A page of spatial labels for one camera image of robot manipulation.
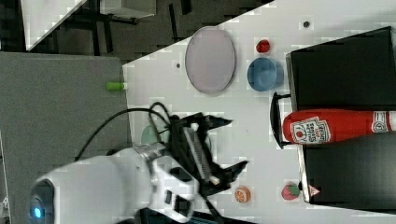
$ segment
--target floor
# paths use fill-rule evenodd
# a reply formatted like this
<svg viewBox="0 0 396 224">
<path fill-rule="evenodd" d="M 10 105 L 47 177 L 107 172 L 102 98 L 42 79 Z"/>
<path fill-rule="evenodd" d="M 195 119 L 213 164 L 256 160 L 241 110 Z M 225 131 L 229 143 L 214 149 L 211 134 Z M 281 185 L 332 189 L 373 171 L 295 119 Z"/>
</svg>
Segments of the floor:
<svg viewBox="0 0 396 224">
<path fill-rule="evenodd" d="M 19 13 L 19 8 L 20 5 L 18 1 L 0 0 L 1 51 L 24 51 L 23 25 L 20 17 L 21 13 Z M 5 199 L 6 196 L 7 191 L 4 164 L 3 159 L 0 159 L 0 203 Z M 9 223 L 9 219 L 0 217 L 0 223 Z"/>
<path fill-rule="evenodd" d="M 101 55 L 119 57 L 123 63 L 128 63 L 189 37 L 204 26 L 218 25 L 273 0 L 187 1 L 191 2 L 191 12 L 186 15 L 182 15 L 180 0 L 158 0 L 156 16 L 137 20 L 136 25 L 111 22 L 114 48 L 111 53 L 106 53 L 104 27 L 98 23 Z M 174 9 L 174 23 L 170 7 Z M 66 30 L 61 27 L 54 32 L 57 33 L 59 53 L 93 55 L 91 31 Z M 52 43 L 50 35 L 32 51 L 47 52 L 48 48 L 52 48 L 49 47 Z"/>
</svg>

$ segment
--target chair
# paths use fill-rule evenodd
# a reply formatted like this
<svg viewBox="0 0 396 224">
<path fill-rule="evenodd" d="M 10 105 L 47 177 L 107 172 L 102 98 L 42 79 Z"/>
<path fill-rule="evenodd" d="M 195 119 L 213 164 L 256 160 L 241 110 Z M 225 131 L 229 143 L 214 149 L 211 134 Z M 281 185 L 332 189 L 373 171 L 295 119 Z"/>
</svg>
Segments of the chair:
<svg viewBox="0 0 396 224">
<path fill-rule="evenodd" d="M 114 15 L 104 15 L 100 13 L 100 0 L 88 0 L 88 7 L 83 6 L 78 9 L 73 16 L 68 18 L 62 26 L 65 29 L 80 29 L 92 31 L 92 43 L 93 53 L 95 56 L 100 56 L 99 48 L 99 34 L 97 29 L 97 23 L 102 22 L 105 27 L 105 38 L 106 38 L 106 52 L 110 53 L 113 51 L 112 37 L 110 30 L 110 22 L 121 22 L 136 25 L 134 19 L 130 21 L 120 20 Z"/>
</svg>

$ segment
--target black cable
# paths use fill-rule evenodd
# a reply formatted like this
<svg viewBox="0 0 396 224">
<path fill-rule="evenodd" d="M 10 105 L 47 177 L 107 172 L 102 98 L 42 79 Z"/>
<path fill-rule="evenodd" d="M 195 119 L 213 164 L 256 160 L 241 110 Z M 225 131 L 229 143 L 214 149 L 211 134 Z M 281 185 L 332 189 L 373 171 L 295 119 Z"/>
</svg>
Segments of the black cable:
<svg viewBox="0 0 396 224">
<path fill-rule="evenodd" d="M 150 107 L 149 109 L 152 110 L 152 111 L 154 111 L 154 107 L 155 107 L 155 106 L 159 106 L 159 107 L 163 110 L 163 112 L 165 112 L 166 118 L 168 119 L 168 122 L 165 122 L 165 124 L 168 124 L 168 125 L 169 125 L 169 124 L 170 124 L 170 116 L 169 116 L 169 112 L 168 112 L 168 110 L 166 109 L 165 105 L 163 105 L 163 104 L 160 103 L 160 102 L 155 102 L 154 104 L 151 105 L 151 107 Z"/>
<path fill-rule="evenodd" d="M 164 132 L 168 132 L 168 131 L 169 131 L 169 129 L 165 129 L 165 130 L 163 130 L 161 132 L 158 132 L 158 133 L 164 133 Z"/>
<path fill-rule="evenodd" d="M 99 126 L 99 128 L 96 129 L 96 131 L 91 134 L 90 138 L 88 139 L 88 141 L 85 143 L 84 147 L 82 147 L 82 149 L 79 151 L 78 155 L 75 158 L 75 161 L 78 161 L 82 154 L 84 153 L 84 151 L 87 149 L 88 145 L 90 144 L 90 142 L 93 140 L 93 138 L 113 119 L 115 119 L 116 117 L 126 114 L 126 113 L 130 113 L 130 112 L 147 112 L 150 115 L 151 114 L 155 114 L 156 116 L 158 116 L 163 122 L 167 123 L 165 118 L 158 112 L 152 110 L 152 109 L 147 109 L 147 108 L 130 108 L 130 109 L 125 109 L 122 110 L 120 112 L 118 112 L 117 114 L 111 116 L 110 118 L 108 118 L 107 120 L 105 120 L 105 122 L 102 123 L 101 126 Z"/>
<path fill-rule="evenodd" d="M 150 109 L 151 111 L 154 111 L 154 107 L 155 107 L 155 106 L 159 106 L 160 108 L 163 109 L 163 112 L 165 113 L 166 117 L 168 118 L 168 122 L 165 122 L 165 124 L 166 124 L 166 127 L 165 127 L 165 128 L 166 128 L 166 129 L 169 129 L 169 126 L 171 125 L 171 124 L 170 124 L 170 116 L 169 116 L 169 112 L 168 112 L 168 110 L 166 109 L 165 105 L 163 105 L 163 104 L 160 103 L 160 102 L 155 102 L 154 104 L 151 105 L 151 107 L 150 107 L 149 109 Z M 152 126 L 152 129 L 153 129 L 153 131 L 154 131 L 154 133 L 155 133 L 155 136 L 156 136 L 156 138 L 157 138 L 157 141 L 163 143 L 163 140 L 162 140 L 162 138 L 160 137 L 160 133 L 158 132 L 157 124 L 155 124 L 154 119 L 153 119 L 152 116 L 151 116 L 151 112 L 148 112 L 148 118 L 149 118 L 149 121 L 150 121 L 150 125 Z"/>
</svg>

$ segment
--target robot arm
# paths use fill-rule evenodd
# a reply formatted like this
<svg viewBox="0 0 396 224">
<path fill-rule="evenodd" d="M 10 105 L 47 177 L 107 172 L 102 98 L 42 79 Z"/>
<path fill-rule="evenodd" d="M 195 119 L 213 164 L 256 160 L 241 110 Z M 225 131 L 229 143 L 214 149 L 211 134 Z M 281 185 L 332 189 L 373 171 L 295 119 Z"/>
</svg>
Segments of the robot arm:
<svg viewBox="0 0 396 224">
<path fill-rule="evenodd" d="M 30 223 L 113 224 L 146 207 L 187 222 L 198 182 L 162 150 L 161 144 L 126 148 L 40 177 L 31 194 Z"/>
<path fill-rule="evenodd" d="M 160 105 L 168 117 L 152 110 Z M 126 148 L 112 156 L 78 161 L 91 140 L 111 120 L 129 112 L 158 116 L 169 129 L 166 145 Z M 199 125 L 198 133 L 191 124 Z M 206 132 L 231 123 L 201 113 L 170 117 L 161 103 L 150 109 L 129 108 L 107 119 L 89 138 L 76 162 L 40 177 L 32 189 L 29 219 L 32 224 L 115 224 L 150 208 L 177 222 L 190 220 L 200 194 L 219 223 L 222 218 L 207 196 L 229 189 L 247 161 L 222 169 L 212 161 Z"/>
</svg>

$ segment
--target blue light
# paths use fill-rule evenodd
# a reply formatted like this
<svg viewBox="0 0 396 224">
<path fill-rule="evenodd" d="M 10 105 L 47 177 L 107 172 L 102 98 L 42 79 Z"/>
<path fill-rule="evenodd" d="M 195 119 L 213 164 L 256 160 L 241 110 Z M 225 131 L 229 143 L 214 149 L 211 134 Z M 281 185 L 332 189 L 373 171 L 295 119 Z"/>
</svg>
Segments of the blue light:
<svg viewBox="0 0 396 224">
<path fill-rule="evenodd" d="M 41 218 L 41 210 L 39 208 L 35 208 L 35 217 Z"/>
</svg>

